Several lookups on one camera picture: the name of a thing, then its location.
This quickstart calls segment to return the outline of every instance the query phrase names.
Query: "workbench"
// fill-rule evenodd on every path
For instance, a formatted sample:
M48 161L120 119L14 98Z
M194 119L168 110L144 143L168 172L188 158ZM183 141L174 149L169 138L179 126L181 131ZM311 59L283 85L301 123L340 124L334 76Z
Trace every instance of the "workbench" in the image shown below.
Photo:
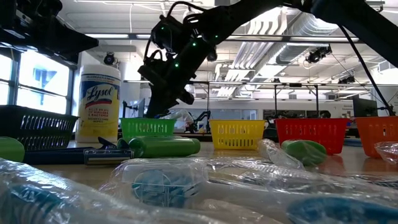
M71 141L68 147L101 147L100 144L76 143ZM247 150L222 150L215 151L212 142L202 142L198 157L258 157L257 151ZM85 165L42 165L35 166L51 174L65 177L81 184L98 189L111 175L116 166L85 166ZM398 166L390 165L382 159L373 159L365 155L361 147L344 146L343 152L329 156L320 170L335 174L364 174L397 176Z

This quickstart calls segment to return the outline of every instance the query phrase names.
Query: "ceiling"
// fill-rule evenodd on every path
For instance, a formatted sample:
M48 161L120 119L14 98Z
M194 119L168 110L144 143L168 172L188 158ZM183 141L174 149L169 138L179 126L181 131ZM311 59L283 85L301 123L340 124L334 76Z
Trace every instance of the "ceiling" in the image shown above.
M103 4L101 2L77 2L74 0L62 0L63 9L59 16L70 26L82 33L143 33L149 34L151 29L158 23L159 16L167 13L169 3L151 4L151 5L128 5L128 4ZM201 0L201 7L213 7L218 0ZM398 24L398 1L385 0L383 16L390 21ZM184 12L187 10L185 6L177 6L173 15L178 20L182 20ZM295 18L300 12L289 9L287 11L288 28L294 24ZM247 34L250 25L241 26L235 31L235 34ZM332 35L341 35L338 29ZM232 62L242 42L223 42L217 46L218 62ZM146 40L101 40L100 47L97 48L92 55L102 58L109 48L115 47L120 52L115 52L115 56L122 61L129 61L132 53L140 55L144 54ZM287 66L282 73L278 74L282 82L337 82L331 78L341 74L346 69L356 67L355 77L359 82L367 82L368 78L360 67L357 56L348 44L331 44L333 55L324 58L320 63L311 65L304 62L306 55L301 55L296 61ZM368 62L368 66L376 66L378 62L383 61L380 56L365 44L358 44L358 50L361 52L364 60ZM149 52L156 50L155 45L151 45ZM196 80L212 79L217 63L203 62L199 68Z

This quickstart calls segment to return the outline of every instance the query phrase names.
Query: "white ceiling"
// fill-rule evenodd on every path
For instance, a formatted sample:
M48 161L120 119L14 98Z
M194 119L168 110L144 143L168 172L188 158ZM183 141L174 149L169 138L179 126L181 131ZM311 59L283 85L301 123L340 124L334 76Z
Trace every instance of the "white ceiling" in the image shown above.
M82 33L150 33L151 29L158 23L159 15L169 10L169 6L151 5L146 7L141 6L130 6L130 5L109 5L103 3L87 3L87 2L75 2L74 0L62 0L63 9L59 16L64 19L68 24L74 27L77 31ZM201 1L205 6L210 7L214 5L214 1ZM174 10L173 15L177 19L182 19L183 13L186 10L185 6L177 6ZM385 9L387 11L398 11L397 0L386 0ZM398 24L398 14L383 12L389 20ZM236 33L245 34L248 27L239 28ZM224 42L221 43L217 48L218 60L234 60L236 54L239 51L241 42ZM144 53L146 41L143 40L101 40L101 46L107 45L123 45L128 47L133 45L137 49L137 54L141 55ZM334 56L342 63L342 65L349 69L357 67L359 65L358 58L354 56L354 52L348 44L332 44ZM358 50L362 53L365 61L371 61L378 59L379 55L372 49L364 44L359 44ZM155 50L156 47L151 45L149 52ZM99 57L104 55L104 52L95 52ZM131 54L129 52L116 52L116 56L121 60L129 60ZM310 69L306 69L303 66L303 58L300 58L296 62L298 66L289 66L284 72L285 75L280 77L282 82L299 82L308 81L311 77L311 81L321 82L325 81L331 76L337 75L343 72L345 69L338 64L333 56L324 58L321 63L312 66ZM375 63L369 63L369 66L377 65ZM200 70L208 70L214 72L216 63L203 62ZM360 72L358 68L357 80L361 82L367 81L364 73ZM198 76L197 80L207 79L207 75Z

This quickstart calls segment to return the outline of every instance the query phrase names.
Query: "security camera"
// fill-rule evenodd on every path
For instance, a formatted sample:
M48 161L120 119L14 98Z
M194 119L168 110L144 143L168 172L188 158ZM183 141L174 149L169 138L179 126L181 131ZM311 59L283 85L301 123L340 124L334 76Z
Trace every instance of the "security camera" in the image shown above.
M114 57L114 52L106 53L106 56L104 58L105 65L114 65L115 62L116 62L116 59Z

